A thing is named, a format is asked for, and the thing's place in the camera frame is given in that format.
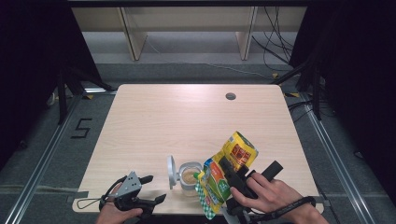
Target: human hand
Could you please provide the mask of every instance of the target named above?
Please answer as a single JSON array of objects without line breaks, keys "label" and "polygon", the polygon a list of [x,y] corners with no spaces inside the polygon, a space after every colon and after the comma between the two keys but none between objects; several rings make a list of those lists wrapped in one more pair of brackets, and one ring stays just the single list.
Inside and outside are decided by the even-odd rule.
[{"label": "human hand", "polygon": [[[245,197],[236,188],[231,188],[231,194],[243,206],[264,213],[273,212],[303,198],[297,190],[285,182],[276,179],[269,182],[259,173],[254,173],[247,179],[247,186],[258,195],[257,199]],[[303,204],[282,217],[294,223],[327,223],[326,219],[310,203]]]},{"label": "human hand", "polygon": [[[121,184],[118,184],[111,193],[116,193],[117,190],[120,188]],[[116,205],[114,205],[112,200],[113,197],[109,197],[108,202],[105,203],[102,210],[99,213],[99,217],[96,219],[96,224],[121,224],[125,220],[138,217],[142,215],[143,210],[141,208],[134,208],[128,211],[121,211],[119,210]]]}]

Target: yellow snack bag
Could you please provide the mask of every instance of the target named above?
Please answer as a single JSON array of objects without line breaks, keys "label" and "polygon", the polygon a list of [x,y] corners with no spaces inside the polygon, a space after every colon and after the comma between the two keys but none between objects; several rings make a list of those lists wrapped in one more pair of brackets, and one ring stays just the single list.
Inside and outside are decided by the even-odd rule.
[{"label": "yellow snack bag", "polygon": [[249,167],[258,153],[241,133],[235,132],[225,142],[221,151],[204,163],[204,170],[198,174],[196,189],[207,218],[213,218],[231,195],[230,186],[219,166],[220,159],[225,157],[237,172],[244,165]]}]

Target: wrist strap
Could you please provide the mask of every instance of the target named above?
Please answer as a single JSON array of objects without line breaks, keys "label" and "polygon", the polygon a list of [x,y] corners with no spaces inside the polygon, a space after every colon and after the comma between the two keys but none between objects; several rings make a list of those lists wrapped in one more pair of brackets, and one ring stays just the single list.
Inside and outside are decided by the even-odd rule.
[{"label": "wrist strap", "polygon": [[305,203],[311,203],[312,206],[314,206],[314,207],[317,205],[317,202],[315,201],[314,197],[307,196],[307,197],[303,197],[300,200],[297,200],[294,203],[289,204],[286,207],[282,207],[282,208],[276,209],[274,212],[266,213],[262,217],[259,217],[259,218],[254,219],[254,220],[255,221],[268,221],[268,220],[271,220],[271,219],[276,219],[276,218],[279,218],[279,217],[285,215],[289,211],[291,211],[291,210],[293,210],[295,208],[298,208],[299,206],[301,206],[301,205],[303,205]]},{"label": "wrist strap", "polygon": [[108,194],[110,193],[111,190],[114,189],[114,187],[116,187],[119,183],[124,182],[127,176],[118,179],[106,192],[106,194],[102,195],[102,197],[100,197],[99,200],[99,211],[102,210],[103,206],[105,206],[106,204],[106,198],[108,196]]}]

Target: circular hole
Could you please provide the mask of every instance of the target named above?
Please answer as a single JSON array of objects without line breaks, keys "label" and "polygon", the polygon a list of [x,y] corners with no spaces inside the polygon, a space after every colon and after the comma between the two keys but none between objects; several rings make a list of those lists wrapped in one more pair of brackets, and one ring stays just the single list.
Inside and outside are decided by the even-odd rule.
[{"label": "circular hole", "polygon": [[236,95],[233,92],[228,92],[227,94],[225,94],[225,98],[227,98],[228,100],[234,100],[236,98]]}]

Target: black handle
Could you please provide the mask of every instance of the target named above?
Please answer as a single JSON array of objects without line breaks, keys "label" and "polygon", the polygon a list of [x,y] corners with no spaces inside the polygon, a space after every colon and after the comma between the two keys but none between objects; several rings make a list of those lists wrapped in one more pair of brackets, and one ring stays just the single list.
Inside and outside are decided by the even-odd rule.
[{"label": "black handle", "polygon": [[271,165],[269,165],[263,172],[262,175],[271,182],[274,177],[279,174],[279,172],[283,170],[283,167],[277,161],[273,161]]}]

